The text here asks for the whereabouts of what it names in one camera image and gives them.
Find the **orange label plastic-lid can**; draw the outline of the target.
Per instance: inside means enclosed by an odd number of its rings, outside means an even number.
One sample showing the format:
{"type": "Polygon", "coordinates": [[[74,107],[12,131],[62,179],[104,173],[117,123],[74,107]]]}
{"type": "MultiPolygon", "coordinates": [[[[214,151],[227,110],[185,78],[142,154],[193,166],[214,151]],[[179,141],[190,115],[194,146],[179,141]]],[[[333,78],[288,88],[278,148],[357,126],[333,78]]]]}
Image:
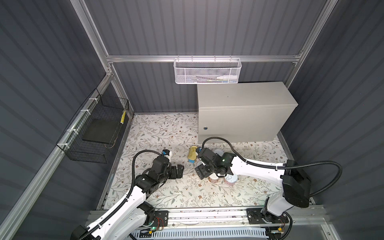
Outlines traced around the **orange label plastic-lid can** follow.
{"type": "Polygon", "coordinates": [[[209,182],[215,184],[215,183],[218,183],[220,181],[220,178],[216,175],[216,174],[211,174],[209,177],[209,182]]]}

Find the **gold rectangular tin can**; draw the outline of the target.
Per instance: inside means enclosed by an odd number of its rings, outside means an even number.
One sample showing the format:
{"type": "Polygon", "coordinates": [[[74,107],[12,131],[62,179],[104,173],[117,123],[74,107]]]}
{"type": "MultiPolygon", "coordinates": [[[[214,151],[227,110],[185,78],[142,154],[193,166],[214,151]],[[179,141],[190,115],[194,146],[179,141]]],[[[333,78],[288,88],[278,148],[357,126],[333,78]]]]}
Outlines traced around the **gold rectangular tin can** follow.
{"type": "Polygon", "coordinates": [[[196,162],[197,156],[198,156],[197,149],[198,149],[197,146],[191,146],[190,147],[189,154],[188,154],[188,162],[190,162],[190,163],[196,162]]]}

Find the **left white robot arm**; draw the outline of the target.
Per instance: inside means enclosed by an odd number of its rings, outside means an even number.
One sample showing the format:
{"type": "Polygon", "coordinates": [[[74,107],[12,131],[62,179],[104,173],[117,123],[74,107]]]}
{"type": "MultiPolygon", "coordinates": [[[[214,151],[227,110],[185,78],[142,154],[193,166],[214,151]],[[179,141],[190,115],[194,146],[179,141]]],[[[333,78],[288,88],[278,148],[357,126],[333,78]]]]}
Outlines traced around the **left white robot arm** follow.
{"type": "Polygon", "coordinates": [[[137,228],[153,221],[155,209],[146,202],[167,180],[181,179],[183,165],[173,166],[170,159],[158,156],[152,167],[135,177],[128,193],[87,227],[78,226],[71,240],[123,240],[137,228]]]}

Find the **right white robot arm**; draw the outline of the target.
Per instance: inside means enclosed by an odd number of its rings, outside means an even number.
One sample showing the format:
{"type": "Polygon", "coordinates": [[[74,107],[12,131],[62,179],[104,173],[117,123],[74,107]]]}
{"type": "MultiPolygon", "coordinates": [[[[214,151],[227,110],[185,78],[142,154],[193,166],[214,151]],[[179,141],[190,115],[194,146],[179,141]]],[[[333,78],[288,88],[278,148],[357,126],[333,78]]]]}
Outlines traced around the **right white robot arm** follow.
{"type": "Polygon", "coordinates": [[[292,207],[307,208],[310,204],[311,179],[302,169],[283,170],[294,167],[294,161],[286,164],[272,164],[260,161],[242,160],[232,153],[219,155],[208,148],[196,150],[200,164],[195,167],[202,180],[215,175],[217,178],[233,179],[234,176],[246,176],[273,183],[280,190],[267,197],[259,216],[267,222],[282,216],[292,207]]]}

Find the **teal label can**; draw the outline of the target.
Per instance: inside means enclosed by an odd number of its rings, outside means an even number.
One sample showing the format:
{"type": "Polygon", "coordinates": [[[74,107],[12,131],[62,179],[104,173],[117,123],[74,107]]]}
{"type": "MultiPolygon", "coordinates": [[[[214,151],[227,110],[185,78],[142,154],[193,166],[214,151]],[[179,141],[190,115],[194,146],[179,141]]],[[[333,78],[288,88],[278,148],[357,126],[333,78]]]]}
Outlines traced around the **teal label can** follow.
{"type": "Polygon", "coordinates": [[[216,149],[216,150],[214,150],[214,153],[215,154],[218,154],[219,156],[223,156],[223,154],[224,154],[224,151],[222,151],[222,150],[219,150],[219,149],[216,149]]]}

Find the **yellow black pen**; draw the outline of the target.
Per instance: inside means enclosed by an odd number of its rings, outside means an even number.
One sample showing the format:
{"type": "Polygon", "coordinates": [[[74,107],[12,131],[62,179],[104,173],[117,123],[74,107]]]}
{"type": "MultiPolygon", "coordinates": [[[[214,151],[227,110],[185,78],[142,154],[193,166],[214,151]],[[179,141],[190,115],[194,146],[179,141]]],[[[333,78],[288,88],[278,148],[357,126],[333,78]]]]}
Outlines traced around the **yellow black pen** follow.
{"type": "Polygon", "coordinates": [[[124,110],[123,113],[122,113],[122,116],[121,116],[121,119],[120,119],[120,124],[122,124],[122,125],[124,124],[125,117],[126,117],[126,110],[124,110]]]}

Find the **black pad in basket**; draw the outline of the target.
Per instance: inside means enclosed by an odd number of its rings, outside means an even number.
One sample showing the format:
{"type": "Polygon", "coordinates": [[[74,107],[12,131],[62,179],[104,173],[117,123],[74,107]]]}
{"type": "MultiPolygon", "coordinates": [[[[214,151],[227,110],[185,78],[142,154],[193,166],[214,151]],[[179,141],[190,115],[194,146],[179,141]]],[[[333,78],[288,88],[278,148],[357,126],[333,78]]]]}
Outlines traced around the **black pad in basket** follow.
{"type": "Polygon", "coordinates": [[[116,137],[119,126],[120,124],[115,121],[93,119],[84,133],[82,140],[93,143],[109,144],[116,137]]]}

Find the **beige metal cabinet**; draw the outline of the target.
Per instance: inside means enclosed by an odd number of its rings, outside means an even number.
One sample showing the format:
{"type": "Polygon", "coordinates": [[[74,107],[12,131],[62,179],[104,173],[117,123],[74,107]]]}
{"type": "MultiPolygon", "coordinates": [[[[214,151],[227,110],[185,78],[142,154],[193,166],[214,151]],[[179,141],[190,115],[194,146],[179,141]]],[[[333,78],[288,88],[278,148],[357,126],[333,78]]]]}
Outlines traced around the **beige metal cabinet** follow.
{"type": "Polygon", "coordinates": [[[198,142],[272,141],[298,106],[282,82],[198,85],[198,142]]]}

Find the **white tube in basket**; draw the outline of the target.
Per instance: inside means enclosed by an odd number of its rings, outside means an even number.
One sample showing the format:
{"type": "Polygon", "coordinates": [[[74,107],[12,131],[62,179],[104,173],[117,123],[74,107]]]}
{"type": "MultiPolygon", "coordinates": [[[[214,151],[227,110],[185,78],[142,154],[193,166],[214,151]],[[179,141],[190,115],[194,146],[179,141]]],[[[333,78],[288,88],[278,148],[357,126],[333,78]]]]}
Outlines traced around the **white tube in basket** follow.
{"type": "Polygon", "coordinates": [[[223,75],[216,77],[217,81],[226,82],[226,83],[237,83],[239,80],[238,75],[223,75]]]}

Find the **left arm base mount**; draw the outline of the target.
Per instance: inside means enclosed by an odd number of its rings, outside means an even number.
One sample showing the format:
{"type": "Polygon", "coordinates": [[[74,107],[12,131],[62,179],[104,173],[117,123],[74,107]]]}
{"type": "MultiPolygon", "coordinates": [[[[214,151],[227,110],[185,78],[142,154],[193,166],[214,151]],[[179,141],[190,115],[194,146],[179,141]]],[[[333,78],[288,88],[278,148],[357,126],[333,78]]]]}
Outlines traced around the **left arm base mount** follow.
{"type": "Polygon", "coordinates": [[[167,227],[169,220],[169,211],[160,211],[155,210],[150,216],[146,219],[143,227],[167,227]]]}

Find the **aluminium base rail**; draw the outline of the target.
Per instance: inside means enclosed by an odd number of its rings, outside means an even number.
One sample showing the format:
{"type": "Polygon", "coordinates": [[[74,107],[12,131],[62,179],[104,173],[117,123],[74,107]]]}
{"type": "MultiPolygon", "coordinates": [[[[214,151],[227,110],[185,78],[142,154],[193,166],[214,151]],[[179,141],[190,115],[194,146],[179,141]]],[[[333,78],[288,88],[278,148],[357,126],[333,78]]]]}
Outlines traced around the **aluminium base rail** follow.
{"type": "MultiPolygon", "coordinates": [[[[225,228],[225,227],[285,227],[288,220],[275,220],[267,223],[258,216],[256,211],[261,207],[215,207],[215,208],[183,208],[183,209],[156,209],[156,212],[168,214],[164,217],[161,226],[166,229],[185,228],[225,228]]],[[[310,205],[308,208],[293,207],[288,210],[293,219],[293,224],[322,225],[330,220],[322,205],[310,205]]]]}

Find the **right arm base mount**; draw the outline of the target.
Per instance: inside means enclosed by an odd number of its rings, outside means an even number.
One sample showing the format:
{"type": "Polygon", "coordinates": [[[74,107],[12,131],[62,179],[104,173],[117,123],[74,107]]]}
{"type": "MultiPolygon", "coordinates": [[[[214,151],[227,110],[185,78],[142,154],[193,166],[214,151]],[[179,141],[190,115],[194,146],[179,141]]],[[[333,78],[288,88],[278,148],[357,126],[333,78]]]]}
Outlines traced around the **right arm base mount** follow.
{"type": "Polygon", "coordinates": [[[247,208],[246,209],[247,218],[249,224],[288,224],[289,218],[286,214],[281,216],[275,216],[267,211],[264,211],[262,208],[247,208]]]}

